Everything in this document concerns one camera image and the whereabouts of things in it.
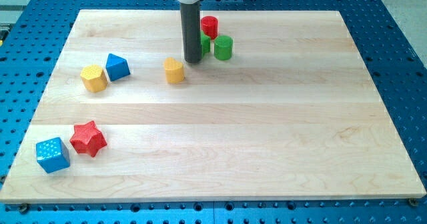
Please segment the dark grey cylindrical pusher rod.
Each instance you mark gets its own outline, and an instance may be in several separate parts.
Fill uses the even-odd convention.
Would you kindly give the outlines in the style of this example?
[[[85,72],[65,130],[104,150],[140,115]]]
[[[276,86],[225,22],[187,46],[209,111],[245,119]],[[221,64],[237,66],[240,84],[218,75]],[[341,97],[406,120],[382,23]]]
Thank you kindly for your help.
[[[200,4],[180,4],[184,59],[188,63],[201,61]]]

